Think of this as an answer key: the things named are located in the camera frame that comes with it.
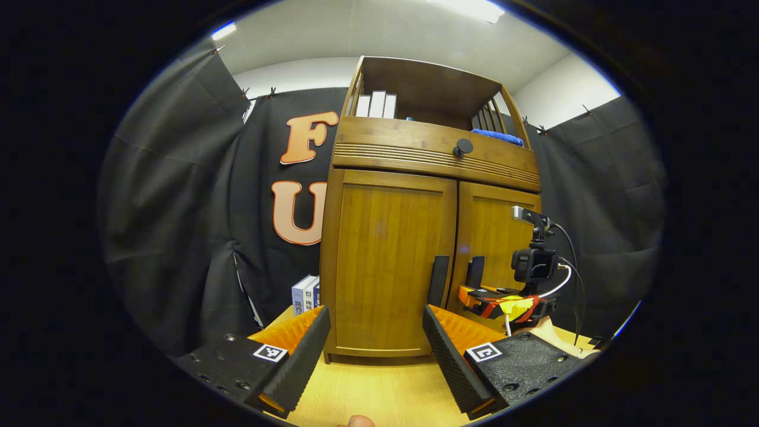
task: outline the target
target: black cable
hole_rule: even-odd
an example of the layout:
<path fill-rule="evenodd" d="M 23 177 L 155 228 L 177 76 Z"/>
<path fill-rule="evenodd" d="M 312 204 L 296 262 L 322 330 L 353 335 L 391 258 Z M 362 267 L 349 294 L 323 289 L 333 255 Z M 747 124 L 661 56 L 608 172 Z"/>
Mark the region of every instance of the black cable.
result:
<path fill-rule="evenodd" d="M 575 260 L 575 265 L 579 265 L 579 263 L 577 262 L 577 253 L 575 252 L 575 246 L 572 244 L 572 239 L 569 238 L 569 234 L 567 234 L 567 230 L 565 230 L 564 227 L 560 226 L 557 223 L 552 223 L 552 225 L 556 227 L 557 229 L 562 230 L 562 232 L 564 233 L 564 237 L 566 237 L 567 242 L 569 242 L 569 248 L 572 250 L 572 259 Z"/>
<path fill-rule="evenodd" d="M 567 259 L 564 257 L 559 257 L 559 259 L 564 261 L 567 265 L 569 265 L 569 267 L 572 268 L 572 270 L 575 271 L 575 274 L 577 274 L 577 282 L 580 283 L 580 291 L 582 292 L 582 316 L 580 317 L 580 321 L 577 325 L 577 330 L 575 331 L 575 345 L 577 345 L 577 339 L 580 337 L 580 329 L 582 329 L 582 322 L 585 319 L 585 285 L 582 283 L 582 276 L 580 275 L 580 272 L 577 271 L 577 267 L 572 265 L 572 263 L 567 261 Z"/>
<path fill-rule="evenodd" d="M 577 259 L 577 252 L 575 252 L 575 246 L 572 244 L 572 239 L 569 238 L 569 233 L 567 233 L 567 230 L 564 229 L 560 224 L 558 223 L 551 223 L 551 227 L 556 227 L 559 230 L 561 230 L 562 233 L 564 233 L 564 237 L 567 239 L 567 243 L 569 243 L 569 248 L 572 250 L 572 259 L 575 261 L 575 266 L 572 267 L 575 271 L 577 271 L 577 277 L 580 277 L 579 270 L 577 269 L 578 259 Z M 582 290 L 582 296 L 583 296 L 583 302 L 582 302 L 582 319 L 580 319 L 580 316 L 577 313 L 577 285 L 579 280 L 575 280 L 575 288 L 574 292 L 572 293 L 572 311 L 575 313 L 575 345 L 577 344 L 577 339 L 580 337 L 580 330 L 582 329 L 582 320 L 585 319 L 585 290 L 583 287 Z"/>

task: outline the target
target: black knob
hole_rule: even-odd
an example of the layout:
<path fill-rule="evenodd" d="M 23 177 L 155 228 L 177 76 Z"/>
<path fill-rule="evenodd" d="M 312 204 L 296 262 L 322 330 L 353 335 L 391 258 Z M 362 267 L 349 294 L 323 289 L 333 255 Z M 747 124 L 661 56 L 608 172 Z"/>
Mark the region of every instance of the black knob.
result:
<path fill-rule="evenodd" d="M 462 138 L 456 142 L 456 146 L 453 147 L 453 155 L 456 157 L 463 157 L 466 153 L 471 153 L 474 150 L 474 145 L 467 138 Z"/>

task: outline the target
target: sticker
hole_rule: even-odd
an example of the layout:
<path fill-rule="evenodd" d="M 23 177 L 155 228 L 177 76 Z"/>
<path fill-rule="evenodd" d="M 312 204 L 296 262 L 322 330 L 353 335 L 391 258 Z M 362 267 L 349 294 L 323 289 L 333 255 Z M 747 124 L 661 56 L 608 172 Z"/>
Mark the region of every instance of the sticker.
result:
<path fill-rule="evenodd" d="M 493 357 L 501 356 L 503 354 L 498 351 L 498 349 L 495 348 L 491 343 L 485 343 L 481 346 L 467 349 L 467 353 L 469 353 L 469 356 L 472 356 L 472 359 L 474 359 L 475 362 L 482 362 L 484 360 L 492 359 Z"/>
<path fill-rule="evenodd" d="M 279 347 L 270 346 L 264 344 L 253 353 L 253 356 L 260 357 L 261 359 L 268 360 L 270 362 L 279 362 L 279 360 L 287 354 L 287 350 Z"/>

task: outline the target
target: cabinet door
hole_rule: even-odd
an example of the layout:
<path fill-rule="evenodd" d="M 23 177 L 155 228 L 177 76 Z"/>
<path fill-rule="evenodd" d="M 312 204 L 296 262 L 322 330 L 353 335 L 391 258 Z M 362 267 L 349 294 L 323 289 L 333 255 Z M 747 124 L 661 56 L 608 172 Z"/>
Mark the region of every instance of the cabinet door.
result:
<path fill-rule="evenodd" d="M 456 181 L 389 172 L 329 172 L 320 292 L 333 314 L 328 353 L 418 356 L 436 255 L 456 230 Z"/>
<path fill-rule="evenodd" d="M 517 205 L 540 212 L 540 196 L 468 182 L 459 182 L 458 191 L 458 238 L 447 308 L 502 331 L 502 319 L 489 320 L 465 312 L 458 300 L 458 287 L 466 282 L 467 265 L 472 257 L 484 256 L 484 286 L 524 288 L 524 283 L 514 281 L 512 254 L 528 247 L 532 227 L 513 220 L 511 209 Z"/>

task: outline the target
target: blue towel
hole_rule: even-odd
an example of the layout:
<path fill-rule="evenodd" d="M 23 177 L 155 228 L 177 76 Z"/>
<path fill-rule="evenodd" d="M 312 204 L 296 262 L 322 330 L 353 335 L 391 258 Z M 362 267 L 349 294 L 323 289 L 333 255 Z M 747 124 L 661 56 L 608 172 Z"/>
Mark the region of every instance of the blue towel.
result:
<path fill-rule="evenodd" d="M 514 145 L 518 145 L 519 147 L 524 147 L 524 142 L 522 139 L 517 138 L 514 135 L 502 134 L 501 132 L 483 131 L 482 129 L 472 129 L 472 131 L 475 134 L 485 135 L 487 137 L 500 139 L 501 141 L 510 142 Z"/>

